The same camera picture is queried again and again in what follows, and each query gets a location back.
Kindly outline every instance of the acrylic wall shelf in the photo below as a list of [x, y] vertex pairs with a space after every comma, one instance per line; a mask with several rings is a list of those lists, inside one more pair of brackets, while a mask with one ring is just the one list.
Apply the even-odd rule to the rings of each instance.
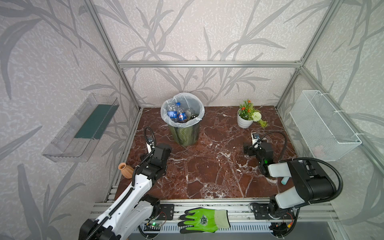
[[54, 162], [87, 162], [118, 107], [117, 97], [91, 93], [43, 156]]

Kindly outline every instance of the white flower pot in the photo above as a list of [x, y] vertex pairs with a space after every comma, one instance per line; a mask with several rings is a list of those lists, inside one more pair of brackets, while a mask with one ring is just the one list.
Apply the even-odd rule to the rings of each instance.
[[244, 120], [240, 117], [239, 112], [237, 111], [237, 124], [241, 128], [248, 128], [253, 123], [253, 120]]

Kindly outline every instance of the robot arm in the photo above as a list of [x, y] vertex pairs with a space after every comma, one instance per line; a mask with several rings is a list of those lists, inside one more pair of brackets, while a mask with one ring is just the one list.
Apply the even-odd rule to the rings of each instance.
[[[336, 198], [343, 189], [340, 174], [329, 163], [305, 157], [274, 163], [271, 144], [261, 141], [263, 137], [259, 137], [255, 132], [251, 133], [251, 138], [252, 145], [244, 144], [244, 154], [255, 156], [258, 159], [261, 173], [266, 177], [291, 177], [294, 183], [294, 187], [270, 198], [266, 209], [271, 218], [280, 218], [287, 212], [287, 209], [293, 207], [300, 208], [311, 203], [330, 201]], [[339, 180], [338, 189], [319, 163], [330, 167], [336, 173]]]
[[158, 216], [159, 199], [146, 193], [165, 175], [170, 151], [167, 145], [154, 147], [136, 167], [131, 184], [118, 199], [95, 221], [88, 219], [81, 226], [79, 240], [127, 239], [143, 221]]

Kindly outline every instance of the red marble surface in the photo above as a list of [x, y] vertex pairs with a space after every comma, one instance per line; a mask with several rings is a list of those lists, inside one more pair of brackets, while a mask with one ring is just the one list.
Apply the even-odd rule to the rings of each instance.
[[[183, 147], [173, 141], [168, 125], [160, 117], [160, 108], [145, 108], [141, 116], [134, 142], [128, 155], [127, 164], [136, 166], [140, 155], [146, 153], [143, 130], [150, 126], [155, 132], [157, 143], [172, 147], [168, 160], [167, 174], [159, 179], [148, 192], [159, 199], [201, 199], [270, 197], [293, 186], [291, 179], [286, 185], [281, 178], [265, 178], [258, 169], [255, 157], [245, 156], [243, 142], [251, 141], [251, 132], [261, 135], [273, 131], [283, 131], [283, 125], [273, 106], [263, 106], [259, 110], [269, 126], [261, 128], [253, 123], [248, 129], [237, 125], [237, 107], [206, 107], [200, 122], [197, 143]], [[272, 143], [274, 159], [278, 159], [284, 145], [279, 133], [266, 136]], [[295, 150], [288, 140], [283, 159], [296, 157]], [[130, 179], [122, 177], [116, 198], [130, 184]]]

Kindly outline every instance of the potted plant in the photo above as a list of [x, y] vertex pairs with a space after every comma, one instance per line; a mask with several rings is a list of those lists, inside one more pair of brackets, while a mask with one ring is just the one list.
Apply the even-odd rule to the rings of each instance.
[[248, 99], [240, 105], [240, 109], [237, 111], [237, 124], [241, 128], [248, 128], [253, 122], [258, 122], [262, 128], [268, 126], [268, 123], [262, 120], [261, 112], [255, 109], [253, 103]]

